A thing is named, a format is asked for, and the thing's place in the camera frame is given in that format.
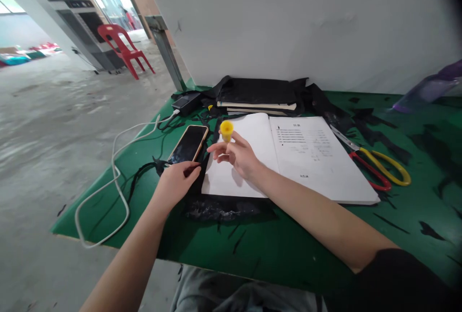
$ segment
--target green table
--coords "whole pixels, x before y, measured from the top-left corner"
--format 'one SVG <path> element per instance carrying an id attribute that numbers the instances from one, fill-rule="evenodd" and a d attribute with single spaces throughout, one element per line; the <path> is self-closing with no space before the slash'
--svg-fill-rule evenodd
<path id="1" fill-rule="evenodd" d="M 408 187 L 393 185 L 389 193 L 395 208 L 388 202 L 381 202 L 376 207 L 347 208 L 415 255 L 448 284 L 454 285 L 460 276 L 462 265 L 462 219 L 457 213 L 462 212 L 462 191 L 452 182 L 444 189 L 444 198 L 438 196 L 436 186 L 445 177 L 445 173 L 408 136 L 421 134 L 424 125 L 427 125 L 427 130 L 432 130 L 435 136 L 444 138 L 445 141 L 452 138 L 454 145 L 457 145 L 457 139 L 460 141 L 462 134 L 462 99 L 448 99 L 447 102 L 451 103 L 449 105 L 432 104 L 419 115 L 404 115 L 386 111 L 399 96 L 351 92 L 326 92 L 326 95 L 333 104 L 349 112 L 352 108 L 375 108 L 376 116 L 396 124 L 398 129 L 386 125 L 370 128 L 382 131 L 395 144 L 413 155 L 406 166 L 412 177 L 412 184 Z M 349 101 L 352 97 L 359 98 L 358 103 Z M 161 109 L 161 117 L 172 113 L 171 103 L 172 100 L 169 100 Z M 184 122 L 185 119 L 177 119 L 174 123 L 177 121 Z M 186 125 L 198 124 L 191 118 L 185 122 Z M 213 130 L 216 120 L 209 124 Z M 151 125 L 147 126 L 140 135 L 151 129 Z M 156 131 L 119 155 L 116 164 L 123 174 L 119 181 L 126 196 L 137 169 L 151 162 L 152 156 L 166 160 L 183 131 L 184 127 L 168 130 L 165 134 Z M 365 144 L 359 132 L 356 133 L 358 136 L 354 140 Z M 448 145 L 453 150 L 453 160 L 460 166 L 460 144 L 458 149 L 450 142 Z M 381 143 L 376 143 L 374 149 L 393 157 Z M 108 167 L 61 216 L 51 231 L 78 238 L 74 224 L 76 207 L 111 179 L 112 172 Z M 130 203 L 128 223 L 105 245 L 116 248 L 122 246 L 148 204 L 158 179 L 155 169 L 142 176 Z M 276 206 L 274 210 L 277 220 L 244 222 L 240 225 L 234 222 L 221 226 L 216 222 L 200 223 L 184 218 L 181 215 L 183 206 L 183 202 L 180 202 L 167 220 L 158 252 L 160 259 L 319 293 L 325 293 L 352 277 L 352 273 L 343 263 Z M 86 239 L 97 242 L 104 238 L 122 222 L 124 216 L 123 204 L 114 185 L 111 185 L 81 210 L 80 219 Z M 420 221 L 430 225 L 444 239 L 423 234 Z"/>

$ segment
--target purple bottle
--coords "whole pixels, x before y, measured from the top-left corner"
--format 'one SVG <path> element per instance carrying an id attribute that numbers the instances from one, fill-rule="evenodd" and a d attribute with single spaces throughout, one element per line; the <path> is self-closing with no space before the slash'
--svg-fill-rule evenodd
<path id="1" fill-rule="evenodd" d="M 441 69 L 437 74 L 427 76 L 394 105 L 393 109 L 413 113 L 437 100 L 460 83 L 462 77 L 462 60 Z"/>

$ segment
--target scissor blade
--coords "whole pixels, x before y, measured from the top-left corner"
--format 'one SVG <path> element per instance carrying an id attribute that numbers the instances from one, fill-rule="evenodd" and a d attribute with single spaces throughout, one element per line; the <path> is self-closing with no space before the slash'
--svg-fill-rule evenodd
<path id="1" fill-rule="evenodd" d="M 349 148 L 351 148 L 353 151 L 358 151 L 359 146 L 353 143 L 350 139 L 345 137 L 342 133 L 340 133 L 334 126 L 331 126 L 331 130 L 334 132 L 334 134 L 339 138 L 341 141 L 343 141 L 345 144 L 348 145 Z"/>

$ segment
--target gray pants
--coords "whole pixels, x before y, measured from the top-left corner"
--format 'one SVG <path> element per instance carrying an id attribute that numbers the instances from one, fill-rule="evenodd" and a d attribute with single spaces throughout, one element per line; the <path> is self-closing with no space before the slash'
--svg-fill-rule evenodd
<path id="1" fill-rule="evenodd" d="M 185 265 L 171 312 L 327 312 L 321 304 L 310 292 Z"/>

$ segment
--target hand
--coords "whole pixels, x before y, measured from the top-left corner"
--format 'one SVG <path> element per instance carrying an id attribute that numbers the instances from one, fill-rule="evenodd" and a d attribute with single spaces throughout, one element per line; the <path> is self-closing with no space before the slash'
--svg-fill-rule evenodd
<path id="1" fill-rule="evenodd" d="M 198 162 L 172 164 L 162 173 L 151 203 L 170 212 L 185 196 L 200 172 L 201 167 Z"/>
<path id="2" fill-rule="evenodd" d="M 235 142 L 215 143 L 207 149 L 207 152 L 213 152 L 213 159 L 218 163 L 231 163 L 240 176 L 249 180 L 263 167 L 263 164 L 255 156 L 247 140 L 240 136 L 239 133 L 233 132 L 231 138 Z"/>

